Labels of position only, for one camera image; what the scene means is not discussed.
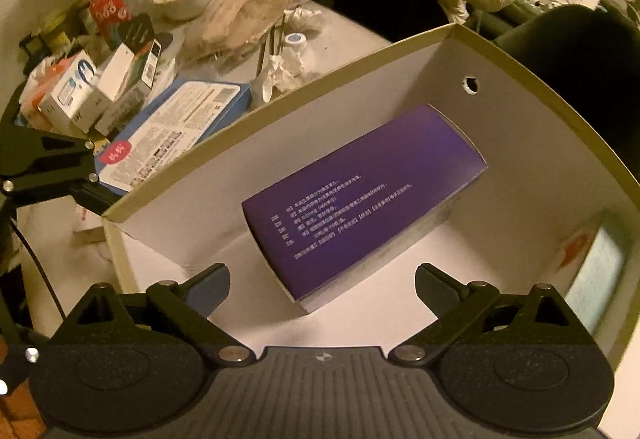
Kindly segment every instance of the black chair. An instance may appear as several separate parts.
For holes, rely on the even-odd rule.
[[[640,177],[640,32],[618,11],[553,9],[495,39]]]

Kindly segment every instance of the ribbed gray surface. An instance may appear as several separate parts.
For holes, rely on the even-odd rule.
[[[78,436],[52,430],[47,439]],[[225,369],[186,415],[136,439],[498,439],[452,409],[429,374],[375,347],[273,347]],[[603,437],[587,430],[566,439]]]

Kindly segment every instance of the purple medicine box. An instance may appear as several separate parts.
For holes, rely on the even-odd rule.
[[[443,222],[457,194],[486,168],[452,122],[418,106],[247,199],[242,209],[281,285],[311,312]]]

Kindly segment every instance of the black cable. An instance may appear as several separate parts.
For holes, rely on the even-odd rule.
[[[9,219],[9,225],[11,225],[11,229],[14,230],[14,233],[20,239],[20,241],[22,242],[22,244],[26,248],[26,250],[29,253],[29,255],[31,255],[31,259],[33,260],[33,263],[38,268],[38,271],[40,272],[40,275],[42,276],[42,279],[44,280],[44,283],[47,285],[47,289],[49,290],[49,294],[53,298],[53,302],[56,304],[56,308],[58,309],[58,312],[60,313],[60,316],[62,316],[62,319],[64,320],[65,317],[66,317],[65,316],[65,311],[63,310],[62,305],[60,305],[60,300],[58,300],[58,297],[56,296],[56,292],[53,291],[53,287],[51,286],[51,283],[49,282],[49,278],[47,278],[47,275],[44,272],[44,269],[42,268],[42,265],[40,264],[40,260],[38,260],[38,257],[36,257],[36,254],[33,252],[33,249],[31,249],[31,246],[29,245],[29,242],[27,242],[27,239],[25,239],[24,235],[20,232],[20,230],[18,229],[18,226],[15,224],[15,222],[14,222],[14,220],[12,218]]]

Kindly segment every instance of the bottle cap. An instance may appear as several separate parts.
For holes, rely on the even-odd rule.
[[[306,36],[302,33],[288,34],[284,38],[284,45],[300,51],[306,47]]]

